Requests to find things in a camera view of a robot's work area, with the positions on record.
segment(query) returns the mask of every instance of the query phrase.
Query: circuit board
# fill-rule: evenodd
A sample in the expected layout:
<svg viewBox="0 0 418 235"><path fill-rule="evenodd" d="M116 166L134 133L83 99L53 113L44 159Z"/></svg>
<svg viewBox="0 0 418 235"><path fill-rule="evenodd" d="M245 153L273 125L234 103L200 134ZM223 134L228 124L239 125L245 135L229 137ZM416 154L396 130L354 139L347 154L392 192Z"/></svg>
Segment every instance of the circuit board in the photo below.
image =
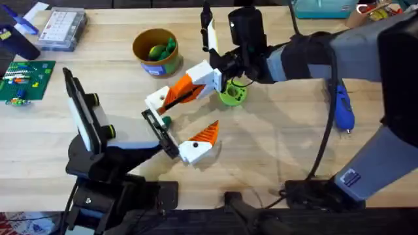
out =
<svg viewBox="0 0 418 235"><path fill-rule="evenodd" d="M0 80L0 101L9 101L18 91L24 91L23 99L41 100L50 80L55 61L12 62Z"/></svg>

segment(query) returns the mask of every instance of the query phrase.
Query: orange triangular piece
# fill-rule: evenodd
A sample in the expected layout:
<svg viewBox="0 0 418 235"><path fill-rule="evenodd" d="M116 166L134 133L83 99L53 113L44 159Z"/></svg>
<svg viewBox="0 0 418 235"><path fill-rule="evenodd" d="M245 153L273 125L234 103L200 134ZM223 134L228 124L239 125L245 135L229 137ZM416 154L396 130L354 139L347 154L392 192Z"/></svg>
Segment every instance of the orange triangular piece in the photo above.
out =
<svg viewBox="0 0 418 235"><path fill-rule="evenodd" d="M203 141L209 142L212 146L215 144L217 139L217 133L219 132L219 121L215 121L210 124L205 130L201 131L199 134L196 134L194 137L190 138L190 141Z"/></svg>

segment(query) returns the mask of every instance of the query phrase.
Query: orange gripper part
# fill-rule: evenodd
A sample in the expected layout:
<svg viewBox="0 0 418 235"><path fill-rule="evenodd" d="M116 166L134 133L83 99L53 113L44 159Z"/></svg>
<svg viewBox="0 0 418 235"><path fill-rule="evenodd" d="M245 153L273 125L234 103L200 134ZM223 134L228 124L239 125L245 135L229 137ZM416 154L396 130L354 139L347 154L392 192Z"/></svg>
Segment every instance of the orange gripper part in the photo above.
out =
<svg viewBox="0 0 418 235"><path fill-rule="evenodd" d="M217 134L219 132L219 121L215 121L210 124L205 130L201 131L199 134L196 134L194 137L190 138L190 141L203 141L209 142L212 146L215 144L217 139Z"/></svg>
<svg viewBox="0 0 418 235"><path fill-rule="evenodd" d="M183 100L181 103L186 103L186 102L196 99L197 95L199 95L199 93L202 91L204 87L204 85L193 84L193 82L191 81L191 77L188 74L184 75L180 80L178 80L176 85L170 87L169 92L167 93L167 96L165 97L164 104L160 109L158 109L158 112L160 114L165 113L166 110L164 109L164 106L170 104L171 102L176 100L178 97L182 96L188 91L191 91L192 89L195 89L196 87L197 89L193 92L193 94L189 96L188 98L186 98L185 100Z"/></svg>

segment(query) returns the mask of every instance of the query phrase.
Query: small bowl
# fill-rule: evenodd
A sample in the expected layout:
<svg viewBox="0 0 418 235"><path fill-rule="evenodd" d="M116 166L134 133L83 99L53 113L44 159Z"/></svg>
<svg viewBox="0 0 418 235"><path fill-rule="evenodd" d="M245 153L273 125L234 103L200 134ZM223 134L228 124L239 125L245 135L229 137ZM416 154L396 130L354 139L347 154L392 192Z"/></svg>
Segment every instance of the small bowl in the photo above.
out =
<svg viewBox="0 0 418 235"><path fill-rule="evenodd" d="M165 45L173 38L176 48L165 59L148 61L148 54L153 46ZM133 42L133 53L139 58L142 68L153 76L166 76L173 74L180 66L181 56L178 53L178 42L174 34L166 29L149 29L142 32Z"/></svg>

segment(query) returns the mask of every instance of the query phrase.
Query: wood surface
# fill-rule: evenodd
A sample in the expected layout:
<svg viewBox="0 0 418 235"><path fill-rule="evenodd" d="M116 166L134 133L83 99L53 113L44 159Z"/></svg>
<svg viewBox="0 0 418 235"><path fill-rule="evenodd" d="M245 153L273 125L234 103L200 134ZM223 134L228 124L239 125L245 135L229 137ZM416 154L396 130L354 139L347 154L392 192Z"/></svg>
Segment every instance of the wood surface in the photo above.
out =
<svg viewBox="0 0 418 235"><path fill-rule="evenodd" d="M234 47L227 21L232 9L212 9L220 52ZM259 9L268 43L288 41L293 34L288 9ZM142 118L146 95L173 85L186 69L208 59L201 50L200 12L199 8L87 10L89 24L75 52L43 52L38 60L57 61L44 99L24 108L1 105L0 211L65 207L74 183L74 177L65 173L67 148L76 127L67 107L63 67L72 70L86 92L99 94L108 115ZM40 12L35 25L42 29L49 14ZM304 34L345 29L340 20L298 20L298 24ZM131 49L140 32L158 27L176 35L184 57L182 68L167 79L146 74ZM333 130L317 172L321 178L339 171L375 133L383 116L381 84L351 79L346 86L356 126L350 135ZM220 120L214 154L197 168L161 152L132 172L147 180L178 181L179 209L219 207L225 191L243 192L244 200L256 207L276 200L275 192L285 180L301 180L311 168L327 120L327 96L320 79L253 84L248 89L242 106L225 107L214 94L169 110L179 142ZM398 180L367 205L418 206L417 177L413 172Z"/></svg>

